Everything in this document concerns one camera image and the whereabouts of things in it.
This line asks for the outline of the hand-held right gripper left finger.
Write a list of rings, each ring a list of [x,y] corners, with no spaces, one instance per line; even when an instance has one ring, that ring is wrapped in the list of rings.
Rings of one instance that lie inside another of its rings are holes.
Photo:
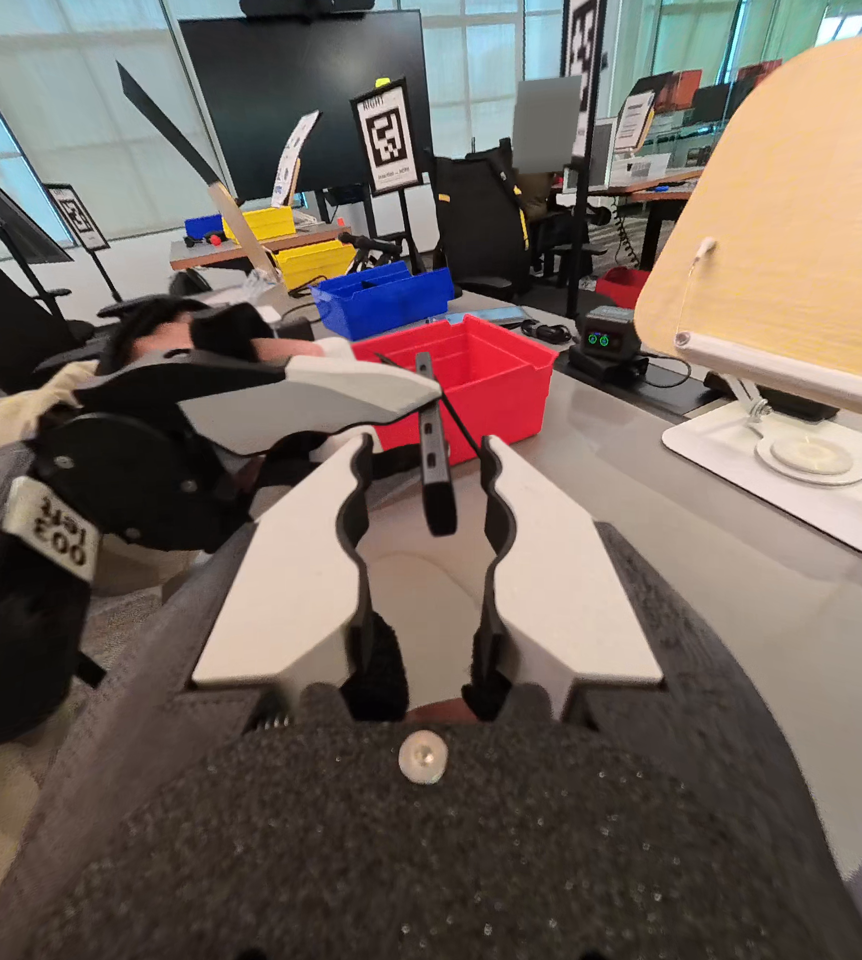
[[[257,520],[197,665],[203,690],[342,685],[369,594],[356,547],[368,526],[372,438],[358,435]]]

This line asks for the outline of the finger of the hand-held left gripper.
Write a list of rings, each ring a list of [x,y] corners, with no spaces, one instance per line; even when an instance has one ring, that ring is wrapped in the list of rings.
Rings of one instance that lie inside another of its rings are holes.
[[[332,436],[352,426],[394,424],[442,395],[436,380],[407,369],[297,356],[276,382],[183,399],[177,405],[197,435],[249,456],[300,433]]]

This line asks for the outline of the dark grey USB hub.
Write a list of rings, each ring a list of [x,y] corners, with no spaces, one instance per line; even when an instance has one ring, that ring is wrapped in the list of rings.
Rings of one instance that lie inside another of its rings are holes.
[[[450,470],[450,453],[440,412],[443,396],[418,412],[422,504],[429,532],[449,537],[458,529],[458,508]]]

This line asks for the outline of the red cloth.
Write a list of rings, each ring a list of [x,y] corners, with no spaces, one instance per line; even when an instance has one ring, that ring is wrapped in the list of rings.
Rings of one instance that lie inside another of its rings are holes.
[[[507,445],[541,431],[558,355],[473,314],[354,342],[352,351],[362,361],[387,358],[413,372],[417,354],[429,354],[434,378],[475,443],[493,435]]]

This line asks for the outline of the person's left forearm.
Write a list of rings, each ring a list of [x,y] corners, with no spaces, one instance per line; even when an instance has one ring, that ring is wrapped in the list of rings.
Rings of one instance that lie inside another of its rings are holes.
[[[61,368],[44,386],[0,398],[0,449],[31,438],[42,417],[57,406],[76,409],[74,391],[92,378],[98,361],[77,361]]]

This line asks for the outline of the grey desk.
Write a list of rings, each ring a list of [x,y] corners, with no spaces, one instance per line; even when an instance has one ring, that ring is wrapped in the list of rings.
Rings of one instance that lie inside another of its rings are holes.
[[[862,887],[862,555],[666,450],[667,422],[555,370],[516,450],[611,523],[725,642]]]

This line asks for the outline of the large blue plastic bin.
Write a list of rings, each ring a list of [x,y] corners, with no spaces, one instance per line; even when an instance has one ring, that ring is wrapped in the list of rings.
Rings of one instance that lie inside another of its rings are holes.
[[[358,342],[444,314],[455,292],[447,268],[412,274],[397,261],[322,281],[312,295],[324,327]]]

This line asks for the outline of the white printed sign card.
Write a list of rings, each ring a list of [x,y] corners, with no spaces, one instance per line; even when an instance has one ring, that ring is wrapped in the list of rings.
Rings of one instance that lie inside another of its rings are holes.
[[[320,110],[302,115],[285,142],[270,197],[273,209],[280,210],[292,205],[300,172],[301,152],[319,117]]]

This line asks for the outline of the marker sign on stand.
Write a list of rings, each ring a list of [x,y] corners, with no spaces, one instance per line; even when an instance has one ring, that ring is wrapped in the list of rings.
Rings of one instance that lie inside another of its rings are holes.
[[[423,185],[407,80],[388,79],[349,100],[365,154],[370,194],[395,194],[399,200],[412,272],[424,273],[423,258],[414,242],[406,192]]]
[[[77,240],[88,256],[94,262],[98,272],[107,285],[115,303],[120,304],[124,298],[105,269],[100,253],[110,249],[110,243],[87,209],[77,190],[68,183],[43,183],[44,189]]]

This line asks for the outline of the black battery charger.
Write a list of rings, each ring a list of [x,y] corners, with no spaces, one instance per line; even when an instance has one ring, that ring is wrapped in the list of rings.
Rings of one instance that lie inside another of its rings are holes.
[[[629,388],[644,381],[650,361],[642,352],[633,311],[599,306],[576,320],[576,339],[565,371],[591,383]]]

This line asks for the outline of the black tablet on stand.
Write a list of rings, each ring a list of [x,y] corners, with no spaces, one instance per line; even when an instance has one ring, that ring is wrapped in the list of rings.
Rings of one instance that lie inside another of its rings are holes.
[[[58,299],[70,290],[47,289],[33,266],[71,262],[73,259],[16,201],[0,188],[0,240],[31,283],[35,298],[56,318],[64,321]]]

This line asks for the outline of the black pole with marker banner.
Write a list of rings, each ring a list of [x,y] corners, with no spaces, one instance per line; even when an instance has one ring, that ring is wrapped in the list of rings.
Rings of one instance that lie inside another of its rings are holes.
[[[561,261],[566,279],[564,316],[568,319],[575,318],[578,313],[581,292],[581,257],[587,227],[590,167],[603,70],[606,10],[606,1],[568,1],[564,4],[562,75],[580,79],[578,120],[572,153],[572,163],[578,172],[577,193],[570,219],[570,244]]]

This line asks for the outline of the beige board stand white base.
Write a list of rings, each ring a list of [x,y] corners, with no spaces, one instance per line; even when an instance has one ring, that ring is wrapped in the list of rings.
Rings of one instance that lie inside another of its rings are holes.
[[[862,553],[862,36],[781,66],[738,108],[634,308],[642,343],[735,400],[667,450]]]

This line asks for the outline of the background computer monitors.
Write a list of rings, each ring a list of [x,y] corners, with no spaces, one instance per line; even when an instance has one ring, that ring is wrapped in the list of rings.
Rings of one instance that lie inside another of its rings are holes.
[[[682,114],[683,126],[711,125],[730,119],[764,78],[782,60],[771,59],[738,68],[736,78],[702,85],[700,69],[677,71],[664,77],[653,101],[656,116]]]

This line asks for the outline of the large black wall monitor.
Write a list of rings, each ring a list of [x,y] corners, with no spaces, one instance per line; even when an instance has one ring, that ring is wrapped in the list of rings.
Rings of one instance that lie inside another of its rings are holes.
[[[301,152],[298,191],[367,183],[349,100],[406,78],[426,171],[432,118],[417,9],[299,17],[182,19],[179,28],[235,192],[269,198],[281,152],[304,114],[320,117]]]

